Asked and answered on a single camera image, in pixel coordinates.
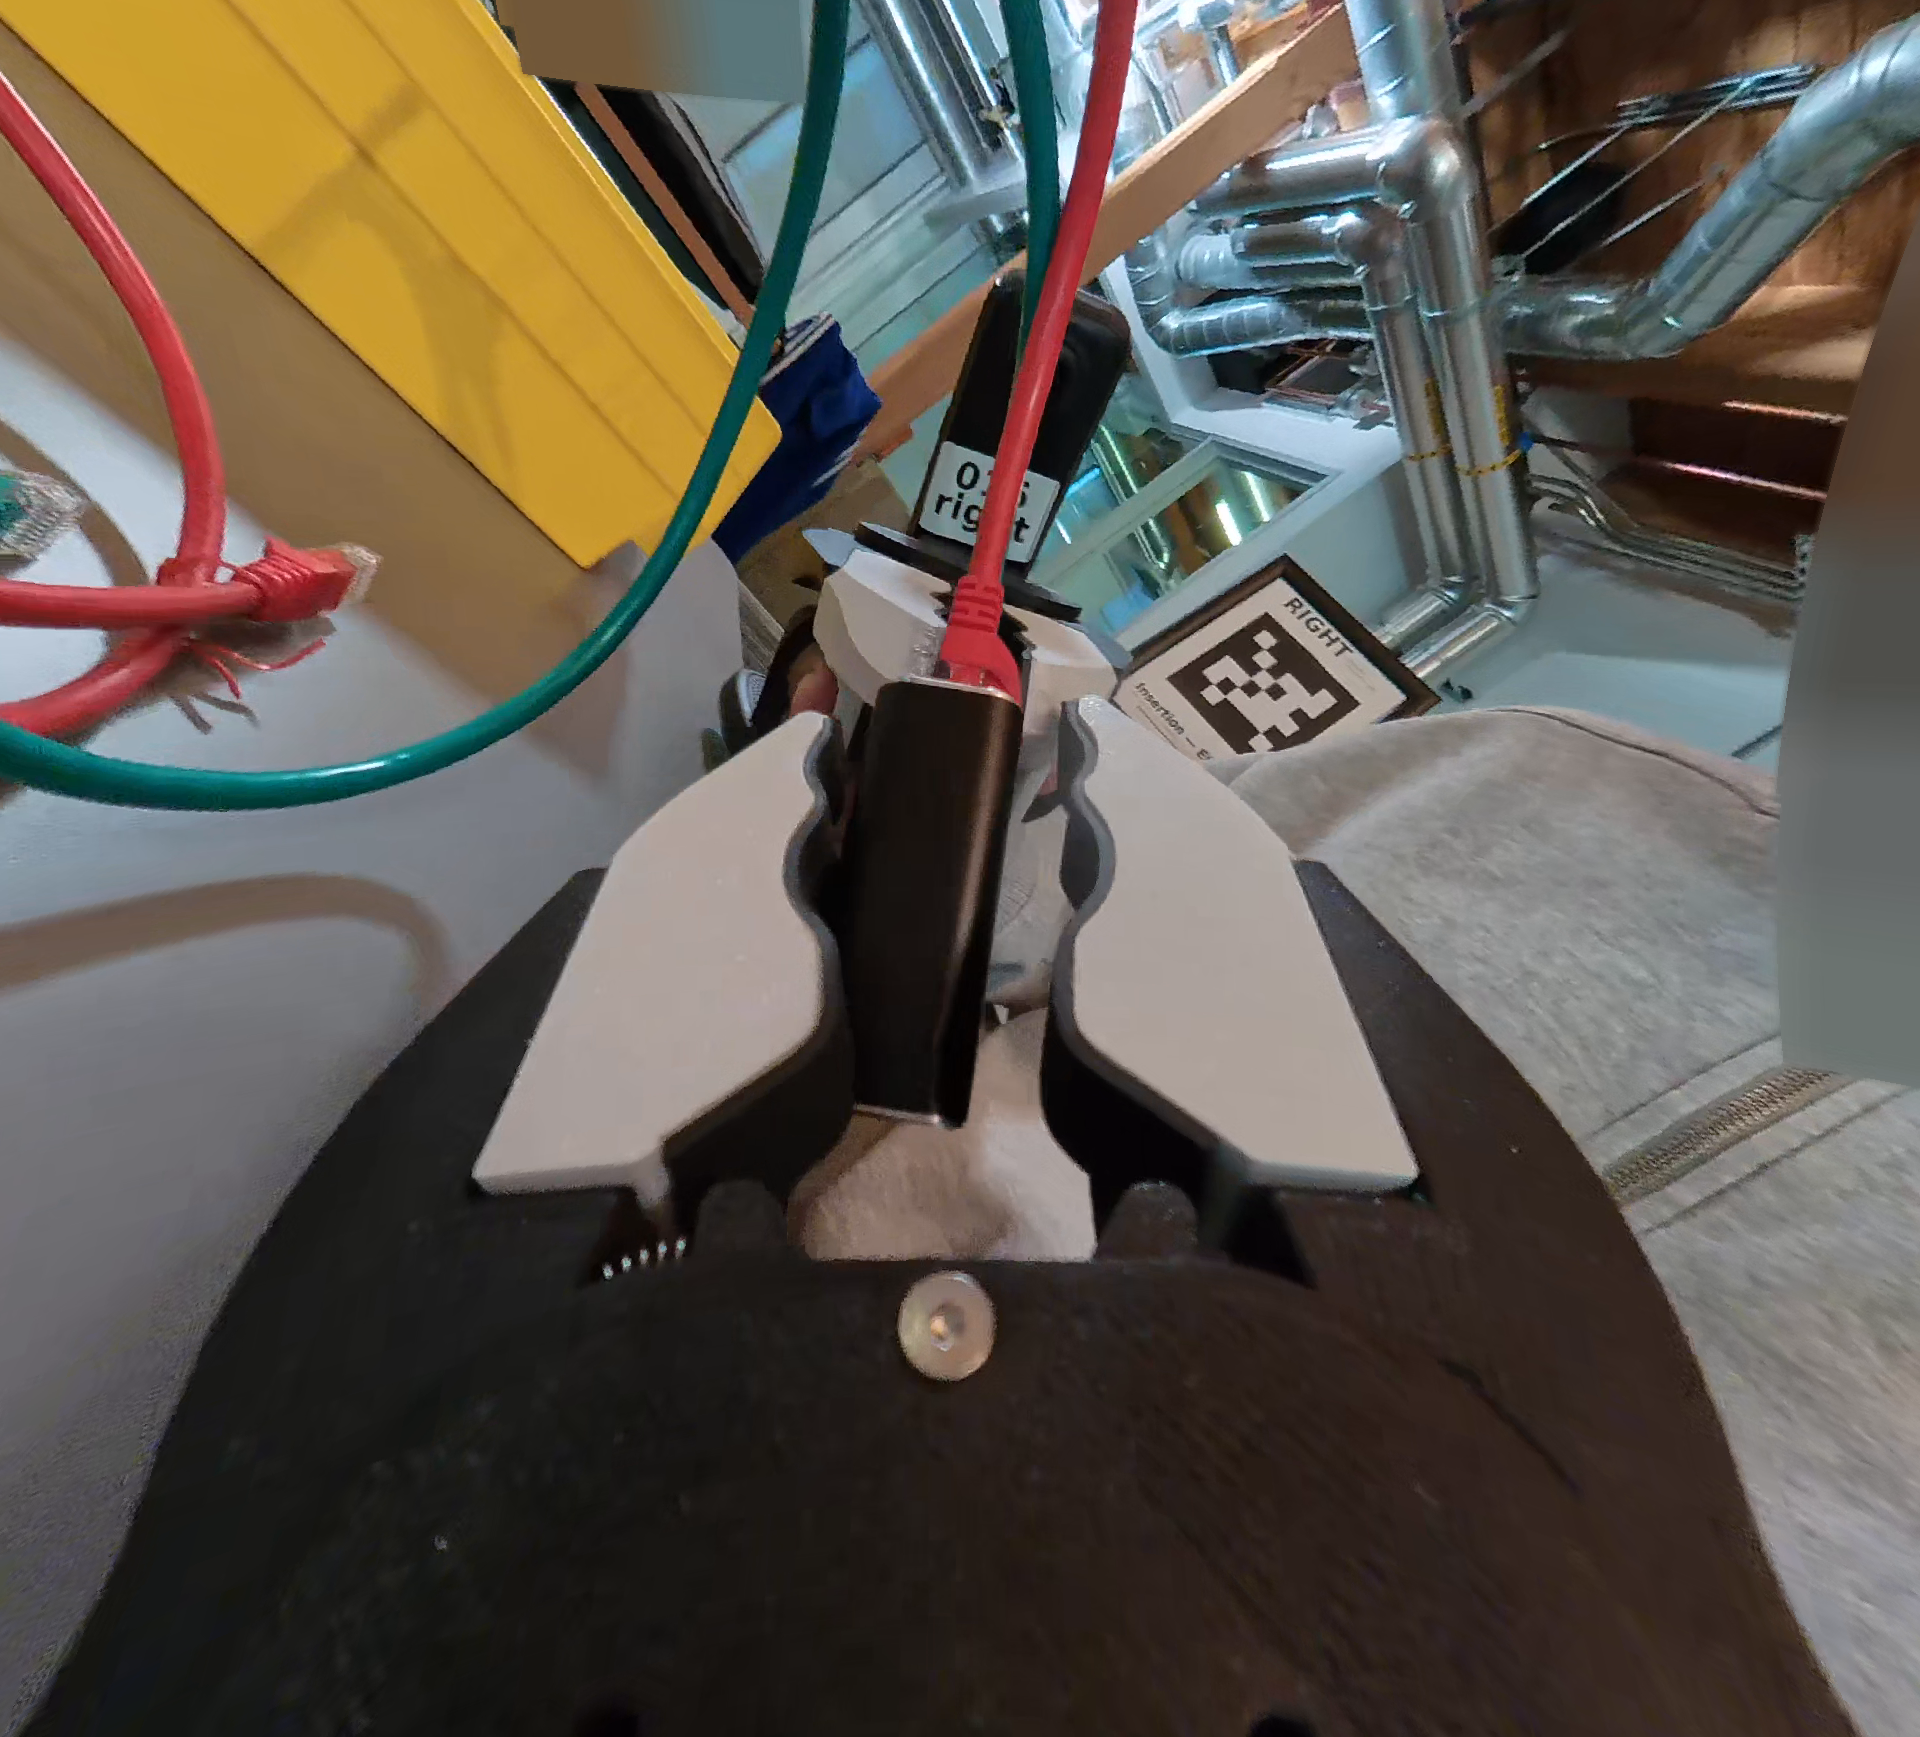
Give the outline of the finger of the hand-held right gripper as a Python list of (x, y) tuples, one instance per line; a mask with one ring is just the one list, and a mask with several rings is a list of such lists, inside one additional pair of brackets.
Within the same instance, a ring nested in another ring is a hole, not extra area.
[(1108, 653), (1075, 623), (1021, 619), (1019, 663), (1023, 717), (1058, 717), (1063, 704), (1116, 690)]
[(837, 682), (836, 717), (859, 717), (894, 682), (932, 679), (948, 583), (905, 564), (844, 564), (817, 600), (817, 647)]

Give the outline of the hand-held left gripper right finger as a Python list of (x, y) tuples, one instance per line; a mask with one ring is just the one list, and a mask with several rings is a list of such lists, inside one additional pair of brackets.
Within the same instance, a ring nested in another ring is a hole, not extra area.
[(1049, 1040), (1121, 1128), (1251, 1186), (1409, 1191), (1419, 1167), (1284, 839), (1105, 698), (1061, 709), (1067, 926)]

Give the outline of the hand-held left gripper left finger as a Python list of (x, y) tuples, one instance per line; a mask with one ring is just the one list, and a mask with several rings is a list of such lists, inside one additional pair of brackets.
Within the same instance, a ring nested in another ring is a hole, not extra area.
[(820, 914), (844, 740), (801, 713), (615, 854), (473, 1167), (493, 1196), (792, 1196), (851, 1120)]

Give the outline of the black network adapter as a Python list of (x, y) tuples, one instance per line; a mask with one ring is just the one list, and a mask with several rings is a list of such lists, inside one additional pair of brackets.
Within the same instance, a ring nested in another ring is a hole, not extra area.
[(866, 1112), (968, 1120), (1019, 735), (1014, 698), (932, 677), (872, 707), (837, 926)]

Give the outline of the yellow plastic bin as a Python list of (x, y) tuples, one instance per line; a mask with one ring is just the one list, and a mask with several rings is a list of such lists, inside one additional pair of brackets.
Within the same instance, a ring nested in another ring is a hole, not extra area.
[(574, 566), (660, 548), (736, 345), (481, 0), (1, 0)]

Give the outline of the person's right hand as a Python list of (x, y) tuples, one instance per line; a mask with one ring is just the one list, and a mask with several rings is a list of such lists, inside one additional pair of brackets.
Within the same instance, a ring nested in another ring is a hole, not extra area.
[(803, 713), (832, 715), (839, 682), (813, 637), (816, 606), (788, 623), (768, 665), (737, 670), (716, 699), (716, 727), (704, 735), (708, 774)]

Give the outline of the framed checkered marker sign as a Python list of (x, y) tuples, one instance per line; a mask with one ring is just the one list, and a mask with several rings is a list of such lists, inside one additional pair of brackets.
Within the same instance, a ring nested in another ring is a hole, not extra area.
[(1201, 764), (1347, 737), (1440, 706), (1437, 692), (1289, 559), (1143, 645), (1119, 673), (1112, 699)]

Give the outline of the silver pipe bundle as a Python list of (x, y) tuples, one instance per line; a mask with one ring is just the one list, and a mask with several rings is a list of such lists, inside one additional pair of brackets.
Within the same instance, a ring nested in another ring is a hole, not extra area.
[(1917, 23), (1821, 72), (1639, 281), (1498, 281), (1469, 144), (1439, 114), (1249, 158), (1198, 216), (1279, 216), (1307, 262), (1357, 286), (1414, 498), (1426, 587), (1380, 629), (1424, 682), (1517, 629), (1538, 593), (1509, 353), (1646, 362), (1726, 327), (1883, 167), (1916, 148)]

